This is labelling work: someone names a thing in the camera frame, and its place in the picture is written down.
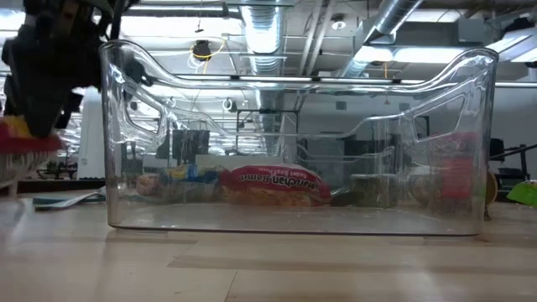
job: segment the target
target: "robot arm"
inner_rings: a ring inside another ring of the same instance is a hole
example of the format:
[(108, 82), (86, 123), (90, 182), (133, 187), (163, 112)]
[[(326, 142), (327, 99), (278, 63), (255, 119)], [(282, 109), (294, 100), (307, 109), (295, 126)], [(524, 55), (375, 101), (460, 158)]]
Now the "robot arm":
[[(137, 1), (24, 0), (25, 23), (3, 46), (2, 61), (11, 69), (4, 115), (24, 116), (37, 138), (65, 128), (82, 99), (72, 90), (101, 87), (98, 50), (108, 25), (119, 24), (123, 10)], [(120, 7), (116, 18), (113, 6)], [(97, 12), (101, 18), (95, 23)], [(118, 25), (112, 26), (112, 38), (117, 33)]]

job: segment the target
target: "maruchan ramen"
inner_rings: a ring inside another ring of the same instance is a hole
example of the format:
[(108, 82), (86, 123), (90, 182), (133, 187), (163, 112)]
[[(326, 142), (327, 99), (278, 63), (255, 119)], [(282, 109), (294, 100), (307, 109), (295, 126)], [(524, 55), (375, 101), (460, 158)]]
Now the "maruchan ramen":
[(321, 178), (297, 165), (249, 165), (220, 176), (224, 199), (254, 206), (323, 206), (330, 189)]

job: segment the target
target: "wooden table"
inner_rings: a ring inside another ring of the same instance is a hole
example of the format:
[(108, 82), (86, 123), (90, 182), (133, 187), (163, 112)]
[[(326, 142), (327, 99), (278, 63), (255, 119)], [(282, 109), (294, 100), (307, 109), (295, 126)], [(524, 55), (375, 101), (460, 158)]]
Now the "wooden table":
[(0, 201), (2, 301), (537, 301), (537, 211), (479, 237), (120, 232), (103, 204)]

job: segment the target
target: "clear plastic bin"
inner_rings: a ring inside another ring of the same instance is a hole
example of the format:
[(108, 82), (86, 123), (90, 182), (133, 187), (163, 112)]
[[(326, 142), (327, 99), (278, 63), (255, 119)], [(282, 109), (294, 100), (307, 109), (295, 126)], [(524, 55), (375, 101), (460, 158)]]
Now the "clear plastic bin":
[(426, 82), (174, 76), (127, 41), (101, 56), (113, 227), (480, 232), (491, 50), (468, 50)]

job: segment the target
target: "wooden surface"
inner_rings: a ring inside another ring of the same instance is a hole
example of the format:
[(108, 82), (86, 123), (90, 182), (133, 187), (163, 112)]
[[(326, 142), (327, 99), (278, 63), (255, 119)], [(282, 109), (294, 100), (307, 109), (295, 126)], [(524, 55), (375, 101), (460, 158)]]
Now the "wooden surface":
[(103, 204), (0, 201), (2, 301), (537, 301), (537, 211), (479, 237), (119, 232)]

